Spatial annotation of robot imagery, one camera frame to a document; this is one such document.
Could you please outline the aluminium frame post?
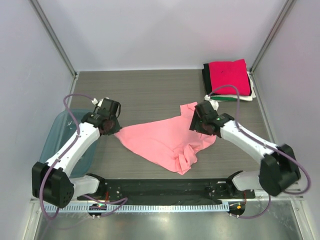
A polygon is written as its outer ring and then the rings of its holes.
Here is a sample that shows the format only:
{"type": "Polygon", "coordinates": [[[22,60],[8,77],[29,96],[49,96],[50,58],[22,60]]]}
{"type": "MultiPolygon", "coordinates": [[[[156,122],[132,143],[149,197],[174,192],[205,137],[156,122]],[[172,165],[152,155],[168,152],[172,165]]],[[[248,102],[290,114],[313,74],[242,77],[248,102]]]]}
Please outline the aluminium frame post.
{"type": "Polygon", "coordinates": [[[250,68],[250,73],[253,74],[257,69],[258,65],[260,64],[261,60],[263,59],[264,55],[266,54],[268,48],[270,47],[273,40],[276,38],[276,35],[280,31],[283,23],[285,22],[286,18],[290,14],[292,8],[296,4],[296,0],[286,0],[283,7],[281,8],[278,16],[275,19],[274,24],[271,27],[270,32],[268,33],[262,47],[260,48],[253,64],[250,68]]]}
{"type": "Polygon", "coordinates": [[[59,53],[59,55],[61,56],[64,64],[66,65],[66,67],[68,68],[69,72],[71,73],[71,75],[73,76],[73,78],[75,79],[77,77],[77,71],[75,70],[75,68],[73,67],[69,57],[67,56],[67,53],[65,52],[61,42],[59,41],[52,25],[50,24],[49,19],[47,18],[43,8],[41,7],[40,3],[38,0],[29,0],[29,3],[32,5],[36,15],[39,17],[45,31],[47,32],[48,36],[50,37],[53,45],[55,46],[57,52],[59,53]]]}

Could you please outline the blue plastic bin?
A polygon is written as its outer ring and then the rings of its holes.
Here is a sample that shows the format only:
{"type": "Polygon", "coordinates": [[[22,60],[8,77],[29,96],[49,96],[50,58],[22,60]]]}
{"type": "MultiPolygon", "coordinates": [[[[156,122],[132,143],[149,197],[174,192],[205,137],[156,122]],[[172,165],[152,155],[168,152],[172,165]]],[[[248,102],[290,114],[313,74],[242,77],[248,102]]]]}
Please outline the blue plastic bin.
{"type": "MultiPolygon", "coordinates": [[[[49,158],[53,157],[76,130],[76,124],[66,110],[58,114],[51,126],[38,161],[45,163],[49,158]]],[[[86,152],[83,153],[70,174],[71,179],[83,177],[89,171],[93,163],[97,144],[98,142],[94,141],[86,152]]]]}

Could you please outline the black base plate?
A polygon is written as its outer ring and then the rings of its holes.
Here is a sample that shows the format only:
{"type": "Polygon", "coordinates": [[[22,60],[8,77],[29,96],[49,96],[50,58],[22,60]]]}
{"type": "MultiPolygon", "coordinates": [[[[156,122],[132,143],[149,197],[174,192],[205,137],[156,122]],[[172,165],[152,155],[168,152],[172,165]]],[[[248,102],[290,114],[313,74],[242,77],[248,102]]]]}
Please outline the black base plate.
{"type": "Polygon", "coordinates": [[[107,179],[98,200],[113,202],[127,198],[136,206],[197,206],[218,205],[226,199],[254,199],[253,190],[240,191],[224,178],[181,179],[107,179]]]}

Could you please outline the right aluminium frame post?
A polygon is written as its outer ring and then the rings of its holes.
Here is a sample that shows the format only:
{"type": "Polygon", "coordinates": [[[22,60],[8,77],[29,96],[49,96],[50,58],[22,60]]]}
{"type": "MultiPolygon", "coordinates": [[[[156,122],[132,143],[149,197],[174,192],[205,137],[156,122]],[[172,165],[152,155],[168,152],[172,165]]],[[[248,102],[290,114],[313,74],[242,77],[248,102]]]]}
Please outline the right aluminium frame post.
{"type": "Polygon", "coordinates": [[[280,31],[283,23],[285,22],[286,18],[290,14],[292,8],[296,4],[296,0],[286,0],[283,7],[281,8],[278,16],[275,19],[274,24],[271,27],[270,32],[268,33],[262,47],[260,48],[253,64],[250,68],[250,73],[253,74],[257,69],[258,65],[260,64],[261,60],[263,59],[264,55],[266,54],[268,48],[270,47],[273,40],[276,38],[276,35],[280,31]]]}

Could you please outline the light pink t shirt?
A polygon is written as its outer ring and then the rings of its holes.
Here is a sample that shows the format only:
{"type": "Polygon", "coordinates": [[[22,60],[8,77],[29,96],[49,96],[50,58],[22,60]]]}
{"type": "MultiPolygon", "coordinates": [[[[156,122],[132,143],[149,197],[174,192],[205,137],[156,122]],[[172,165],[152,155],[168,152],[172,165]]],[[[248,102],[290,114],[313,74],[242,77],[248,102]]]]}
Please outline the light pink t shirt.
{"type": "Polygon", "coordinates": [[[171,172],[184,175],[198,161],[196,154],[216,141],[190,130],[196,102],[180,106],[180,115],[122,128],[115,136],[124,147],[171,172]]]}

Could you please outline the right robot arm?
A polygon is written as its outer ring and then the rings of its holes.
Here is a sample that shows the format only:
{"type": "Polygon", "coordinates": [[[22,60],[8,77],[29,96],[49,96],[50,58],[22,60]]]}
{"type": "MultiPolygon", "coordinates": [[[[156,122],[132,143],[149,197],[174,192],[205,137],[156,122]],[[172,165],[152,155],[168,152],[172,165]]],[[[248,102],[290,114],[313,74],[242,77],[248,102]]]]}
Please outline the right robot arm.
{"type": "Polygon", "coordinates": [[[259,164],[258,171],[241,170],[229,176],[226,182],[232,190],[263,189],[276,197],[301,178],[290,146],[271,143],[241,126],[229,114],[218,114],[212,100],[196,104],[189,129],[226,140],[259,164]]]}

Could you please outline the left aluminium frame post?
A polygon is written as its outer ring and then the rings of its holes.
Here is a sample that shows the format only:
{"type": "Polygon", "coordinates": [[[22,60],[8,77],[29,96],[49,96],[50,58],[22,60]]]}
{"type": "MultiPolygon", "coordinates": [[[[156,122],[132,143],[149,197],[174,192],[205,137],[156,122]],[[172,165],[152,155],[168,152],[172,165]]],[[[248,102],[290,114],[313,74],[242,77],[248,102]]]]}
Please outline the left aluminium frame post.
{"type": "Polygon", "coordinates": [[[73,76],[73,78],[75,79],[77,77],[77,71],[75,70],[75,68],[73,67],[69,57],[67,56],[67,53],[65,52],[61,42],[59,41],[52,25],[50,24],[49,19],[47,18],[43,8],[41,7],[40,3],[38,0],[29,0],[29,3],[32,5],[36,15],[39,17],[45,31],[47,32],[48,36],[50,37],[53,45],[55,46],[57,52],[59,53],[59,55],[61,56],[64,64],[66,65],[66,67],[68,68],[69,72],[71,73],[71,75],[73,76]]]}

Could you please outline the folded black t shirt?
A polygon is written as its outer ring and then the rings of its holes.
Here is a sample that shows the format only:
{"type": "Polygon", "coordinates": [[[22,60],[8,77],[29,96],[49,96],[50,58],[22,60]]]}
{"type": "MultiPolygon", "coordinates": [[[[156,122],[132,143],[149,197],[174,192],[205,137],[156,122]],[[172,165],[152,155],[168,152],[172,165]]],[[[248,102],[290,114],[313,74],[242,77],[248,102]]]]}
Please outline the folded black t shirt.
{"type": "Polygon", "coordinates": [[[203,79],[205,92],[207,95],[209,95],[212,92],[212,83],[211,83],[210,68],[208,63],[205,63],[203,65],[202,79],[203,79]]]}

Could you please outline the folded green t shirt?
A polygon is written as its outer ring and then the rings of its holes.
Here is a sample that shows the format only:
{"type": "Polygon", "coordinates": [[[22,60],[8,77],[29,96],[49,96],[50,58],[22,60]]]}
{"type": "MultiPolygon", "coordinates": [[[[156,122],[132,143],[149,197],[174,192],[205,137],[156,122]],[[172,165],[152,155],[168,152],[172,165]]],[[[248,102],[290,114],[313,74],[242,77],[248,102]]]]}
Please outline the folded green t shirt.
{"type": "Polygon", "coordinates": [[[217,102],[235,102],[237,100],[236,98],[225,96],[213,96],[212,99],[217,102]]]}

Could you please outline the folded white t shirt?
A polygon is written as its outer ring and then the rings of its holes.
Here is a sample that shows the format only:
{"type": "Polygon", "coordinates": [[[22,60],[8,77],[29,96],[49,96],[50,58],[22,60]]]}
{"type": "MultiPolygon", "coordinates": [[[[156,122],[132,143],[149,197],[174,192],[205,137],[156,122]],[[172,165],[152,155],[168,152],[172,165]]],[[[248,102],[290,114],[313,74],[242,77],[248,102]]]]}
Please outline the folded white t shirt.
{"type": "MultiPolygon", "coordinates": [[[[253,83],[253,80],[251,78],[251,74],[250,72],[248,71],[247,72],[247,76],[248,76],[248,80],[249,80],[249,86],[250,86],[250,95],[249,96],[244,96],[244,95],[240,95],[239,96],[239,99],[241,101],[245,101],[245,102],[252,102],[255,98],[256,98],[256,94],[255,94],[255,90],[254,90],[254,83],[253,83]]],[[[232,95],[232,94],[227,94],[227,95],[211,95],[211,99],[212,97],[214,96],[222,96],[222,97],[230,97],[230,98],[236,98],[238,99],[237,95],[232,95]]]]}

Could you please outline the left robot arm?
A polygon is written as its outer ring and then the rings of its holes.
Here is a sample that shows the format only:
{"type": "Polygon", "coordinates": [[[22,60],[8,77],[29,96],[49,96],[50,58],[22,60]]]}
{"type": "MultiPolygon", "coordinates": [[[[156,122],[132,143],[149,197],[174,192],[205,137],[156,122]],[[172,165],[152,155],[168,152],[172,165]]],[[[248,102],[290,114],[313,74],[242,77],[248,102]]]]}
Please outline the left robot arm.
{"type": "Polygon", "coordinates": [[[36,162],[31,170],[32,195],[59,209],[72,199],[100,198],[107,192],[106,180],[96,174],[72,178],[80,158],[101,136],[118,133],[121,104],[109,98],[93,99],[95,108],[86,113],[69,140],[45,162],[36,162]]]}

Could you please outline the folded magenta t shirt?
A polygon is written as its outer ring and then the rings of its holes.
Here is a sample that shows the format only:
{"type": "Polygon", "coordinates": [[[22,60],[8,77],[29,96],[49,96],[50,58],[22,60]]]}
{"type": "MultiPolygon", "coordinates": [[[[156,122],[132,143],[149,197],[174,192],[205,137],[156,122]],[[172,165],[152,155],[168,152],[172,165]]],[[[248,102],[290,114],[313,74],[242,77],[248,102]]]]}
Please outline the folded magenta t shirt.
{"type": "Polygon", "coordinates": [[[239,95],[250,96],[251,84],[244,59],[235,61],[214,61],[208,64],[212,90],[225,85],[237,88],[239,95]]]}

